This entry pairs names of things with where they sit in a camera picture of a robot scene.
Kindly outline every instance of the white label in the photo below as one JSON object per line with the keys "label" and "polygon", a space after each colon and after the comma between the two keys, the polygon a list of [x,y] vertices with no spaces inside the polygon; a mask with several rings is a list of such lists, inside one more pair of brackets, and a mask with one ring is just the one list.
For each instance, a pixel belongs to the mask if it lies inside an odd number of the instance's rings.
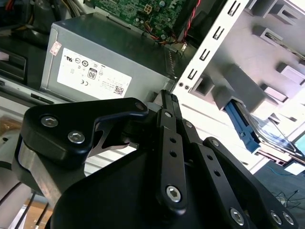
{"label": "white label", "polygon": [[57,82],[98,99],[123,98],[132,78],[64,48]]}
{"label": "white label", "polygon": [[50,50],[50,53],[52,53],[54,56],[56,56],[60,49],[61,49],[61,44],[59,42],[54,42],[54,44],[52,45],[52,48]]}

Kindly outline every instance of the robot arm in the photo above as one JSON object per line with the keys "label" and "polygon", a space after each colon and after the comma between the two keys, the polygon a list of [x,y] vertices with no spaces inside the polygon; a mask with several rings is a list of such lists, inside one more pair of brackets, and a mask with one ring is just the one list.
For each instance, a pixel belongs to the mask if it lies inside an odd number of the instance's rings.
{"label": "robot arm", "polygon": [[[213,137],[202,141],[177,97],[36,106],[12,168],[54,206],[52,229],[297,229],[292,214]],[[87,157],[138,145],[85,177]]]}

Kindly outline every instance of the motherboard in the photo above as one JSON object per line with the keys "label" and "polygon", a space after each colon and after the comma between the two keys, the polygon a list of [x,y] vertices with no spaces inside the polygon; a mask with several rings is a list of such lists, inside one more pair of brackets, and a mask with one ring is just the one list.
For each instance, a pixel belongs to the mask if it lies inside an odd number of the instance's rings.
{"label": "motherboard", "polygon": [[147,30],[158,37],[170,35],[173,26],[188,0],[91,0],[91,3],[120,20]]}

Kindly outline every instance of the mounting hole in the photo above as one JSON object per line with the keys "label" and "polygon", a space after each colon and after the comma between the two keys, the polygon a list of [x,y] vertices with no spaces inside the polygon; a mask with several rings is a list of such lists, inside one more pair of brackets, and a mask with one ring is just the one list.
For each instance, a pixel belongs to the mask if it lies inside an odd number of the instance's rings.
{"label": "mounting hole", "polygon": [[139,108],[140,110],[144,110],[144,107],[142,106],[141,103],[135,103],[135,106],[136,106],[137,108]]}
{"label": "mounting hole", "polygon": [[165,112],[165,115],[166,115],[167,117],[169,117],[169,118],[171,118],[171,117],[172,117],[172,114],[171,114],[171,113],[169,113],[169,112]]}
{"label": "mounting hole", "polygon": [[214,170],[216,176],[220,177],[220,173],[217,170]]}
{"label": "mounting hole", "polygon": [[170,152],[170,155],[171,155],[172,157],[177,157],[177,154],[176,154],[174,151],[171,151],[171,152]]}
{"label": "mounting hole", "polygon": [[176,139],[174,139],[174,138],[170,138],[170,141],[172,142],[172,143],[176,143],[177,141],[176,141]]}

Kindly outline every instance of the screw head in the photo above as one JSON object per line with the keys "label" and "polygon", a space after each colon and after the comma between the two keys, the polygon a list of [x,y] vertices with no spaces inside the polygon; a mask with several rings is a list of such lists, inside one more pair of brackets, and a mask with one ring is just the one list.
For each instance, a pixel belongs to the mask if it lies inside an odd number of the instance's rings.
{"label": "screw head", "polygon": [[291,225],[294,225],[293,219],[286,212],[283,212],[283,216],[287,220],[288,223],[290,223]]}
{"label": "screw head", "polygon": [[172,115],[171,115],[170,113],[168,113],[168,112],[165,112],[165,115],[166,115],[167,117],[169,117],[169,118],[172,117]]}
{"label": "screw head", "polygon": [[193,125],[190,123],[190,122],[188,122],[188,121],[186,121],[186,123],[185,123],[189,128],[192,128],[193,127]]}
{"label": "screw head", "polygon": [[271,211],[271,216],[274,219],[274,221],[277,222],[277,224],[282,225],[281,219],[274,211]]}
{"label": "screw head", "polygon": [[85,141],[85,136],[79,131],[71,131],[68,134],[68,139],[75,144],[81,144]]}
{"label": "screw head", "polygon": [[174,186],[168,186],[166,188],[166,194],[175,203],[178,203],[181,200],[180,191]]}
{"label": "screw head", "polygon": [[231,214],[232,219],[234,219],[234,221],[238,225],[240,225],[240,226],[244,225],[244,218],[243,218],[243,216],[240,214],[240,212],[238,210],[236,210],[234,208],[231,208],[230,214]]}
{"label": "screw head", "polygon": [[135,106],[137,108],[139,108],[140,110],[144,110],[144,107],[143,107],[143,105],[141,103],[135,103]]}
{"label": "screw head", "polygon": [[218,147],[219,146],[219,143],[216,141],[216,140],[212,140],[212,143],[214,146]]}
{"label": "screw head", "polygon": [[58,121],[52,116],[45,116],[41,119],[41,124],[46,127],[56,127],[58,125]]}

